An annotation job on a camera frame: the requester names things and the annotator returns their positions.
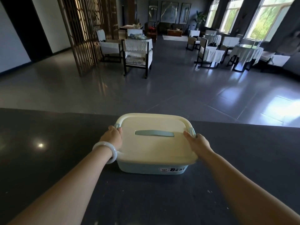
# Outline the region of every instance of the white rug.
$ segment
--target white rug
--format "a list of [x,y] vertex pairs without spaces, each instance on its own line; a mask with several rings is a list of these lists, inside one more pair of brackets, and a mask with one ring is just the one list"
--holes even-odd
[[169,35],[163,35],[163,39],[164,40],[174,40],[174,41],[183,41],[183,42],[187,42],[188,41],[188,37],[187,36],[169,36]]

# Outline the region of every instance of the wooden partition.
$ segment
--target wooden partition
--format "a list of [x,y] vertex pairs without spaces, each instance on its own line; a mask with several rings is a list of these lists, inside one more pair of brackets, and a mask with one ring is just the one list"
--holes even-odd
[[118,39],[115,0],[58,0],[80,76],[96,66],[101,57],[97,30],[106,39]]

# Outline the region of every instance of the glossy gray floor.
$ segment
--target glossy gray floor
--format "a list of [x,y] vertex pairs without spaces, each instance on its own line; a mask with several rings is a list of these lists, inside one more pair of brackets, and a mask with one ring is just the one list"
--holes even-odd
[[100,63],[80,78],[71,51],[0,78],[3,108],[122,115],[160,113],[194,121],[300,127],[300,83],[284,74],[195,68],[186,42],[154,44],[152,70]]

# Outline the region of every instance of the person's left hand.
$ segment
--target person's left hand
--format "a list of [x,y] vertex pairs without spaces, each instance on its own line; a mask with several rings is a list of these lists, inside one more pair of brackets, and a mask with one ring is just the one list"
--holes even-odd
[[122,127],[116,129],[110,125],[99,141],[111,143],[118,151],[122,146],[122,133]]

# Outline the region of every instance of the bangle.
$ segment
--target bangle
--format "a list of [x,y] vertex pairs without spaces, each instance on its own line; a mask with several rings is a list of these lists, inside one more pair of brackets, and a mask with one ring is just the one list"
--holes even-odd
[[112,151],[112,158],[108,160],[106,164],[113,163],[117,159],[117,151],[111,143],[108,143],[106,141],[100,141],[94,145],[92,151],[98,146],[107,146]]

